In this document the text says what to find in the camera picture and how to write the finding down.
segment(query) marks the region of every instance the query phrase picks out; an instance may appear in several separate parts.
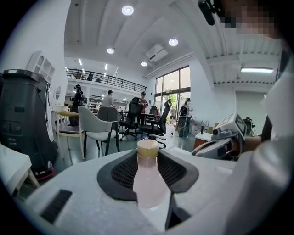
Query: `person with backpack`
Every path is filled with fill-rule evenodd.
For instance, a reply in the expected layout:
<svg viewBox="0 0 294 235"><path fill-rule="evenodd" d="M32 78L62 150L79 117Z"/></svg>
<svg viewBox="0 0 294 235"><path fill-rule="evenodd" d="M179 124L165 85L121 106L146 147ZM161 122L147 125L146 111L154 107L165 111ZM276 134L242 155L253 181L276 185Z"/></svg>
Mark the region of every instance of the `person with backpack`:
<svg viewBox="0 0 294 235"><path fill-rule="evenodd" d="M76 90L75 96L74 98L71 99L71 101L73 101L73 105L70 109L71 112L79 112L78 107L81 105L81 100L82 100L82 88L81 86L78 84L74 87L74 89ZM69 122L70 124L68 126L70 127L75 127L75 126L79 126L79 117L69 117Z"/></svg>
<svg viewBox="0 0 294 235"><path fill-rule="evenodd" d="M180 109L180 117L186 117L185 118L186 119L186 125L185 125L185 127L181 128L179 137L188 138L190 119L192 117L192 116L190 116L190 112L193 111L193 109L189 109L189 104L190 103L191 103L191 99L186 98L185 103L182 105L182 107Z"/></svg>

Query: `black office chair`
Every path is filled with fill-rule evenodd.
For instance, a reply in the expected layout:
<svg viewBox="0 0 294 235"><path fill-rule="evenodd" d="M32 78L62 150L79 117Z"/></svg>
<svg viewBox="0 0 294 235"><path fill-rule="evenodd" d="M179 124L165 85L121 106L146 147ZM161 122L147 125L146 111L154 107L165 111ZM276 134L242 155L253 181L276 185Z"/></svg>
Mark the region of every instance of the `black office chair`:
<svg viewBox="0 0 294 235"><path fill-rule="evenodd" d="M127 130L123 132L124 135L121 137L120 141L122 141L126 135L131 135L135 137L135 141L137 141L137 136L132 134L130 130L135 130L138 128L138 123L135 123L135 118L142 112L143 107L144 106L141 104L140 98L132 99L132 101L129 104L129 112L125 122L120 121L120 125L125 126L127 128Z"/></svg>
<svg viewBox="0 0 294 235"><path fill-rule="evenodd" d="M164 103L164 106L165 106L164 112L163 112L160 120L159 121L149 120L151 125L141 125L140 130L142 132L147 133L149 136L149 139L156 140L158 143L163 144L164 148L165 148L166 147L165 143L158 141L157 138L162 139L162 140L166 140L166 138L163 136L166 133L165 123L166 123L166 118L170 112L170 107L171 107L170 99Z"/></svg>

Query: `man in white shirt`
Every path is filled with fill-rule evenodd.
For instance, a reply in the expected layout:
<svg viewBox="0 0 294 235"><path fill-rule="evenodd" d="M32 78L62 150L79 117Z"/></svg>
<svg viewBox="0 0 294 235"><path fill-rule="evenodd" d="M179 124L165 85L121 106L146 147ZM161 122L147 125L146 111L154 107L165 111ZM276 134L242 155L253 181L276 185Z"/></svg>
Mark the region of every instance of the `man in white shirt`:
<svg viewBox="0 0 294 235"><path fill-rule="evenodd" d="M102 106L103 107L115 107L113 104L113 98L112 98L112 90L108 91L108 95L104 97L102 100Z"/></svg>

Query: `white desk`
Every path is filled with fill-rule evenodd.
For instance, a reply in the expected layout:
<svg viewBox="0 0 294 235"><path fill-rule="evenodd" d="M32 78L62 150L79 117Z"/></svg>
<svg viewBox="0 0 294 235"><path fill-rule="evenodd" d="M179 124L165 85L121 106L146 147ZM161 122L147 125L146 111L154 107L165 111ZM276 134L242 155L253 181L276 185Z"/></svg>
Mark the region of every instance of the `white desk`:
<svg viewBox="0 0 294 235"><path fill-rule="evenodd" d="M31 165L28 155L0 144L0 176L10 195L18 186L20 187L23 184L28 176L37 187L40 186L30 169Z"/></svg>
<svg viewBox="0 0 294 235"><path fill-rule="evenodd" d="M205 132L203 132L203 134L198 133L197 135L195 135L195 143L194 143L193 149L197 148L199 145L202 145L208 141L211 141L212 136L213 134L205 133Z"/></svg>

